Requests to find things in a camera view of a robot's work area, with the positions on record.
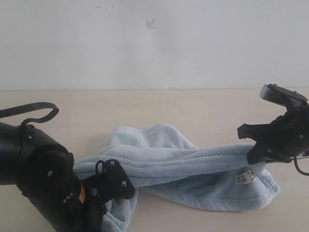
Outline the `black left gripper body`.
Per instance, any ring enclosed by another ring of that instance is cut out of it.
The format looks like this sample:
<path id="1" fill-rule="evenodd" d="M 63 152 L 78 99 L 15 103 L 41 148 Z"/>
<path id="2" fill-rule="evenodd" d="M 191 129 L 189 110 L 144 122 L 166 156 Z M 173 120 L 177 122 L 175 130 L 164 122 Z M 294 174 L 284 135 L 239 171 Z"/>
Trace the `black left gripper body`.
<path id="1" fill-rule="evenodd" d="M 55 226 L 57 232 L 101 232 L 106 207 L 84 187 L 72 190 L 61 202 L 65 207 L 62 222 Z"/>

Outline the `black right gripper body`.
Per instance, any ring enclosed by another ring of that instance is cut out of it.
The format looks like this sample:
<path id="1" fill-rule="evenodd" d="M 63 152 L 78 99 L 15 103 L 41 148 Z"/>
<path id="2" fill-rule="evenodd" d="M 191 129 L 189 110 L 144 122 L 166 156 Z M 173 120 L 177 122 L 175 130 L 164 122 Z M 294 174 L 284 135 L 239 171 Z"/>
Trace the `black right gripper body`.
<path id="1" fill-rule="evenodd" d="M 267 129 L 267 149 L 290 162 L 309 156 L 309 107 L 299 107 L 278 116 Z"/>

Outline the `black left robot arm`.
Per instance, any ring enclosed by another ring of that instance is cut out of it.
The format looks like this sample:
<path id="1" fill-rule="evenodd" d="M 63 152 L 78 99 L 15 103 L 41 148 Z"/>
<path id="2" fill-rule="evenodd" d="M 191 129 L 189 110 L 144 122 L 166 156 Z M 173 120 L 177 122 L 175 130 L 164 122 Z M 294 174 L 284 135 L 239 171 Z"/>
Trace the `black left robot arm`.
<path id="1" fill-rule="evenodd" d="M 33 125 L 0 125 L 0 183 L 21 194 L 57 232 L 99 232 L 105 209 L 65 147 Z"/>

